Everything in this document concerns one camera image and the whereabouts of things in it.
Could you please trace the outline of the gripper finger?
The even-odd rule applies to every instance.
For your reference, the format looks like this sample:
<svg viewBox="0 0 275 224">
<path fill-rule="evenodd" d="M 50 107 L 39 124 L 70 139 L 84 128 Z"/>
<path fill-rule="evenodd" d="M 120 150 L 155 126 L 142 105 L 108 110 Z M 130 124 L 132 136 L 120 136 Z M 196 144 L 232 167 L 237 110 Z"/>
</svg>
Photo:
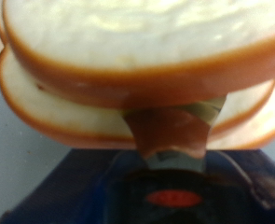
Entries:
<svg viewBox="0 0 275 224">
<path fill-rule="evenodd" d="M 265 209 L 275 209 L 275 177 L 253 175 L 251 192 Z"/>
</svg>

